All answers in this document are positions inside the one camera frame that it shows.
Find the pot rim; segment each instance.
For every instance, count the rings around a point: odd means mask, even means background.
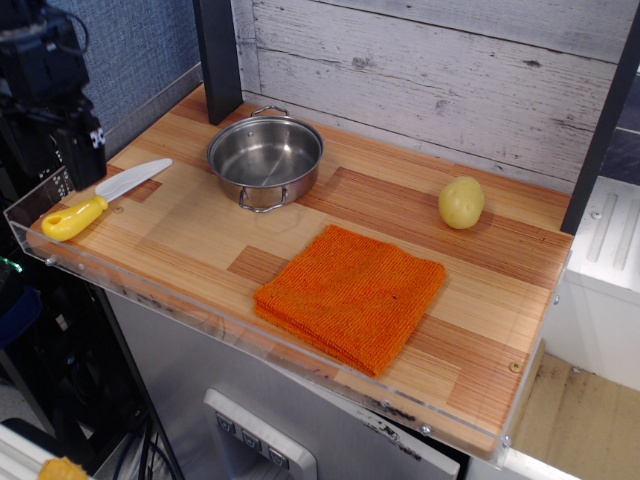
[[[218,171],[218,169],[216,168],[213,162],[212,157],[213,157],[213,154],[215,153],[215,150],[229,135],[231,135],[238,129],[246,127],[247,125],[259,124],[259,123],[282,123],[282,124],[293,123],[302,127],[306,131],[308,131],[311,135],[315,137],[319,147],[319,152],[318,152],[317,158],[314,161],[313,166],[303,174],[299,175],[298,177],[291,178],[284,182],[280,182],[272,185],[252,185],[248,183],[240,183],[233,180],[229,180],[224,175],[222,175]],[[284,115],[284,116],[283,115],[261,115],[256,117],[245,118],[243,120],[234,122],[231,125],[220,130],[220,132],[218,132],[218,134],[213,137],[213,139],[209,143],[209,147],[207,148],[207,160],[209,163],[209,167],[211,168],[211,170],[213,170],[213,173],[215,173],[219,179],[224,180],[225,182],[231,183],[233,185],[237,185],[239,187],[255,188],[255,189],[278,188],[278,187],[283,187],[285,185],[289,185],[291,183],[297,182],[298,180],[306,177],[307,175],[309,175],[311,172],[313,172],[315,169],[318,168],[318,165],[320,164],[320,161],[322,160],[323,155],[324,155],[324,140],[322,138],[322,135],[320,135],[320,133],[308,123],[303,122],[302,120],[298,120],[297,118],[290,117],[288,115]]]

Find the wooden tabletop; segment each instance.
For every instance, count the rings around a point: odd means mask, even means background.
[[[117,155],[109,174],[162,157],[175,164],[112,202],[67,242],[82,254],[84,276],[137,292],[128,294],[390,418],[416,429],[429,425],[437,438],[490,457],[496,448],[491,436],[506,433],[569,251],[572,237],[559,231],[569,198],[314,125],[325,140],[317,183],[296,202],[256,214],[222,193],[206,155],[221,128],[253,110],[243,105],[223,124],[210,125],[201,87]],[[475,177],[486,197],[479,223],[469,230],[447,227],[438,213],[440,190],[460,175]],[[70,195],[64,203],[90,195]],[[375,381],[253,313],[256,289],[329,224],[447,269],[415,333]]]

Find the orange towel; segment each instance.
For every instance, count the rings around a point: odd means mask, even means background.
[[[330,225],[258,289],[255,311],[378,376],[413,333],[445,277],[438,263]]]

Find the cable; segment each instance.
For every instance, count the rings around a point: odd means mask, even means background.
[[[149,445],[151,443],[151,434],[153,433],[153,422],[147,420],[147,428],[144,432],[144,438],[142,443],[142,458],[140,459],[140,471],[138,472],[138,480],[144,480],[145,478],[145,466],[147,465],[147,455],[149,454]]]
[[[54,7],[54,6],[49,5],[49,4],[45,4],[45,11],[52,11],[52,12],[61,13],[65,17],[67,17],[67,19],[69,19],[69,18],[74,19],[76,22],[78,22],[80,24],[80,26],[82,27],[82,31],[84,32],[84,47],[82,47],[80,49],[77,49],[77,48],[74,48],[74,47],[69,47],[69,46],[63,45],[61,43],[56,43],[55,45],[60,50],[62,50],[63,52],[66,52],[66,53],[68,53],[70,55],[74,55],[74,56],[77,56],[77,57],[81,57],[85,53],[87,53],[87,50],[89,49],[89,29],[84,24],[84,22],[80,19],[80,17],[78,17],[77,15],[74,15],[71,12],[68,12],[66,10],[62,10],[61,8]]]
[[[151,455],[151,465],[147,467],[147,476],[149,477],[149,480],[153,478],[153,461],[156,458],[155,453],[158,451],[158,432],[156,432],[156,439],[151,443],[151,445],[153,445],[154,451]]]
[[[131,447],[133,446],[133,442],[136,439],[141,440],[141,441],[144,440],[144,438],[140,435],[140,433],[138,431],[132,432],[130,435],[131,436],[129,438],[129,441],[127,442],[127,445],[126,445],[124,451],[120,455],[120,459],[118,460],[118,464],[116,465],[116,469],[113,472],[113,480],[119,480],[122,467],[124,466],[124,463],[125,463],[125,460],[127,459],[129,451],[131,450]],[[167,471],[169,472],[169,475],[171,475],[171,479],[172,480],[178,480],[178,477],[176,476],[175,472],[173,471],[173,467],[171,466],[171,462],[169,461],[169,458],[162,451],[162,449],[160,449],[160,447],[158,447],[157,442],[158,442],[158,432],[156,432],[155,443],[153,443],[153,442],[149,443],[147,448],[152,449],[153,453],[157,454],[160,457],[162,462],[165,464],[165,466],[167,468]],[[138,466],[138,465],[142,464],[141,458],[140,458],[140,455],[138,455],[138,452],[136,452],[136,455],[135,455],[135,457],[133,459],[133,464],[134,464],[133,466]]]
[[[142,455],[144,454],[144,441],[140,442],[138,449],[136,450],[136,454],[133,457],[133,461],[129,465],[129,470],[127,470],[127,474],[124,477],[124,480],[133,480],[136,477],[136,472],[140,472],[140,465],[142,464]]]
[[[131,449],[131,446],[133,445],[133,441],[135,439],[136,437],[134,435],[130,436],[129,441],[127,442],[127,445],[125,446],[124,451],[122,452],[122,455],[120,455],[120,459],[118,460],[116,469],[113,472],[113,480],[118,480],[118,477],[120,476],[120,469],[124,465],[124,461],[126,460],[127,455],[129,454],[129,450]]]

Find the potato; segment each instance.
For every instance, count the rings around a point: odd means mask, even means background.
[[[440,192],[438,208],[451,228],[471,228],[484,208],[482,186],[473,177],[458,177]]]

